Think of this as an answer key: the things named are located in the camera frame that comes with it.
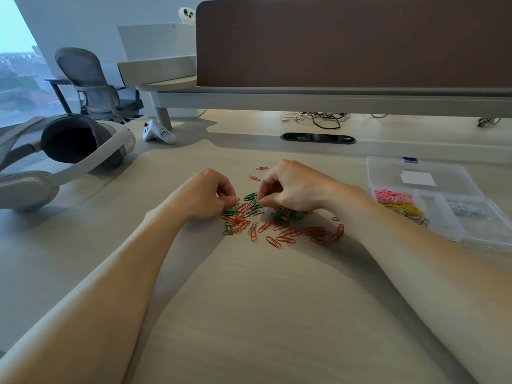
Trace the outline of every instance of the vr headset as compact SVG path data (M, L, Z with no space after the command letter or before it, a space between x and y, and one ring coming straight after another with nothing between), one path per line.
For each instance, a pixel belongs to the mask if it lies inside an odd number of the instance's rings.
M24 132L42 127L40 141L12 149ZM84 115L35 117L16 125L0 137L0 209L31 210L45 206L57 196L60 186L96 167L117 167L134 148L135 136L125 125L112 121L99 123ZM44 151L50 159L73 165L55 174L46 171L2 174L14 162L39 151Z

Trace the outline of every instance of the window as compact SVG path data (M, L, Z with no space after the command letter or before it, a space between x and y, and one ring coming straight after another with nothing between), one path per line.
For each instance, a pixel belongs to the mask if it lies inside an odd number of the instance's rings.
M0 0L0 127L63 113L52 77L14 0Z

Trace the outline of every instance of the left hand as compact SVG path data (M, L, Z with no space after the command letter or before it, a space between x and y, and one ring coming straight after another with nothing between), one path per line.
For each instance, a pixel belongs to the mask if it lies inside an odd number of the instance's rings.
M193 173L164 203L183 210L187 221L201 221L235 206L238 202L229 179L211 168Z

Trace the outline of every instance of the hand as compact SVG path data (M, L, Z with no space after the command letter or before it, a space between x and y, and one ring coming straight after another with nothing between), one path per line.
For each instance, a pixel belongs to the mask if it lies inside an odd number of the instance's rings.
M164 203L182 210L186 221L199 221L209 219L237 202L237 194L229 179L207 168L192 174Z
M329 189L341 184L297 161L282 160L262 180L258 202L263 207L285 206L297 211L323 209Z

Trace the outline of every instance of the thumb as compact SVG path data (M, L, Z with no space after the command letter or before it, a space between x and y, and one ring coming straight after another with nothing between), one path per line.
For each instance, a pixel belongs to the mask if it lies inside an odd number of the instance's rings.
M272 207L273 209L278 209L281 206L280 203L281 193L272 193L263 197L259 200L259 204L263 207Z
M224 203L223 210L230 209L231 207L236 206L238 203L238 198L227 195L220 195L219 199Z

